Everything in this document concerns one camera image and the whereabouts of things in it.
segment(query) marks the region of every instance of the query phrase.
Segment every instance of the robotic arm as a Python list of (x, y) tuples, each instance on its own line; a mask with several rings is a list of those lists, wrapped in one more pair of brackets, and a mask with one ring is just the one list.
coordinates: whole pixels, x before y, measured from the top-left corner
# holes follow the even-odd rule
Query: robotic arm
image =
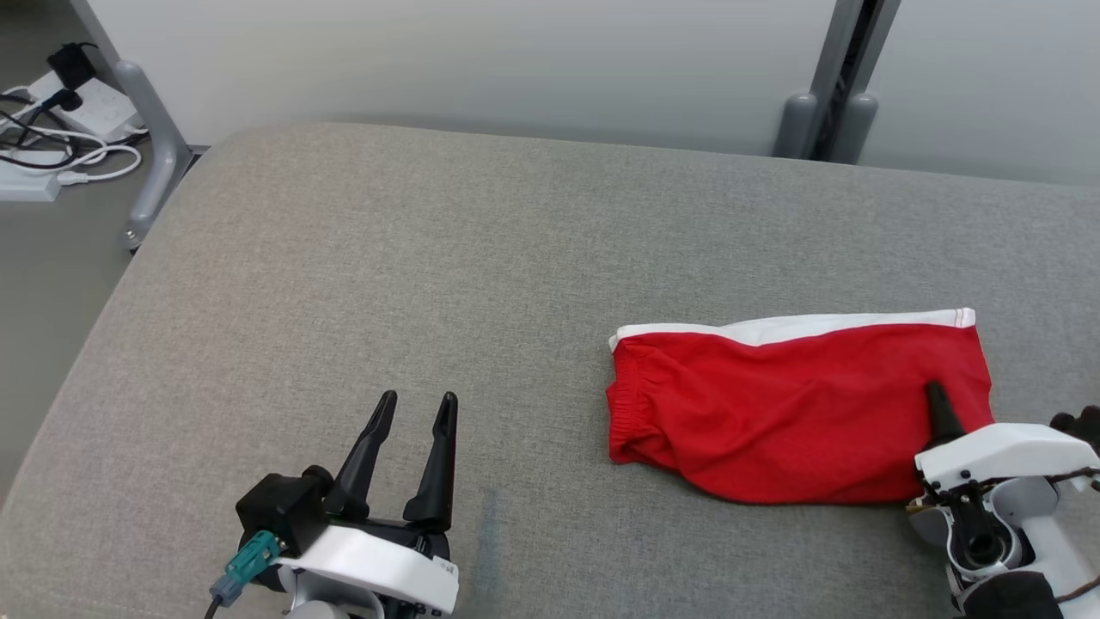
[[(237, 504), (242, 553), (211, 588), (208, 617), (235, 600), (240, 581), (256, 565), (264, 570), (253, 583), (293, 594), (287, 619), (351, 619), (358, 617), (354, 608), (371, 608), (378, 619), (454, 610), (459, 570), (450, 562), (446, 532), (454, 495), (458, 399), (443, 397), (420, 487), (402, 521), (371, 518), (366, 502), (396, 406), (397, 394), (383, 395), (336, 479), (319, 466), (301, 477), (271, 474)], [(249, 559), (240, 561), (242, 554)]]
[(933, 440), (915, 457), (925, 495), (910, 522), (947, 554), (955, 606), (972, 619), (1100, 618), (1100, 578), (1058, 527), (1058, 482), (1100, 487), (1100, 409), (1055, 428), (994, 423), (965, 434), (944, 389), (926, 388)]

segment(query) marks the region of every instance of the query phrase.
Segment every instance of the white fabric trim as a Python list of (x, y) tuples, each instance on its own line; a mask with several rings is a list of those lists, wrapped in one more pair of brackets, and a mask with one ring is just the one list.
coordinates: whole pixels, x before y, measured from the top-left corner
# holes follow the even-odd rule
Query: white fabric trim
[(872, 325), (939, 325), (943, 328), (967, 329), (977, 324), (974, 309), (938, 309), (935, 312), (913, 312), (909, 314), (807, 314), (803, 317), (779, 317), (734, 323), (724, 328), (689, 325), (681, 323), (654, 323), (651, 325), (627, 325), (607, 341), (612, 352), (619, 341), (647, 333), (698, 333), (719, 335), (746, 346), (763, 346), (778, 342), (790, 342), (802, 338), (814, 338), (827, 333)]

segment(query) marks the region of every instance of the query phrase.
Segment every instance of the gray fabric surface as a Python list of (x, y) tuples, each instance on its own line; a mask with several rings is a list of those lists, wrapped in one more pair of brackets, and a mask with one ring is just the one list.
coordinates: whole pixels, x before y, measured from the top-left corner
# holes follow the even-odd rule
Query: gray fabric surface
[[(607, 458), (629, 323), (972, 306), (1001, 420), (1100, 401), (1100, 192), (350, 124), (252, 131), (166, 206), (0, 520), (9, 619), (196, 618), (233, 505), (400, 394), (377, 516), (460, 398), (460, 617), (949, 617), (900, 507), (749, 507)], [(1100, 561), (1094, 497), (1063, 518)], [(227, 618), (271, 619), (256, 587)]]

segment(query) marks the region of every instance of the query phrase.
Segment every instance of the gray floor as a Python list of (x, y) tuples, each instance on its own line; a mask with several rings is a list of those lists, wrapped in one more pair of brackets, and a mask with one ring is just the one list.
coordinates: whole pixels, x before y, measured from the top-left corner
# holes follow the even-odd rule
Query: gray floor
[[(86, 40), (66, 0), (0, 0), (0, 90), (45, 74), (62, 43)], [(130, 262), (116, 236), (146, 168), (66, 187), (52, 203), (0, 202), (0, 502)]]

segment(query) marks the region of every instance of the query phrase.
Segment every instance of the black plug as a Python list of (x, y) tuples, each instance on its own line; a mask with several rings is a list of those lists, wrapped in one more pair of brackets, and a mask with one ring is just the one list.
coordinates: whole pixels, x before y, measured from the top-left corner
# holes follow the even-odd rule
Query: black plug
[(79, 43), (62, 45), (61, 51), (46, 58), (46, 64), (69, 90), (76, 90), (96, 77), (96, 67), (91, 66)]

